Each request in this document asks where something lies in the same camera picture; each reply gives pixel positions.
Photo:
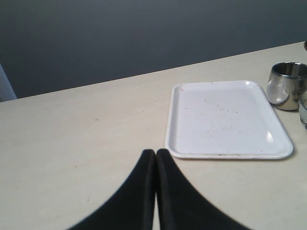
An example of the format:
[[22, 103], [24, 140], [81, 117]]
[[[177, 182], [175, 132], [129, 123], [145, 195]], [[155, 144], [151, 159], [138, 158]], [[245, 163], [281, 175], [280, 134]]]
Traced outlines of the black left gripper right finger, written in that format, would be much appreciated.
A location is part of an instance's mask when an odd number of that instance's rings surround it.
[[158, 150], [157, 202], [162, 230], [247, 230], [205, 197], [187, 180], [166, 149]]

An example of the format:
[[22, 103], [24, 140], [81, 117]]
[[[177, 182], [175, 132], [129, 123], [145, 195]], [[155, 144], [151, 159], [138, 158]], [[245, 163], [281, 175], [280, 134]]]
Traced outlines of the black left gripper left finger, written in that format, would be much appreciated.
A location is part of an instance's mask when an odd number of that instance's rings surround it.
[[71, 230], [151, 230], [153, 227], [156, 155], [143, 150], [121, 187]]

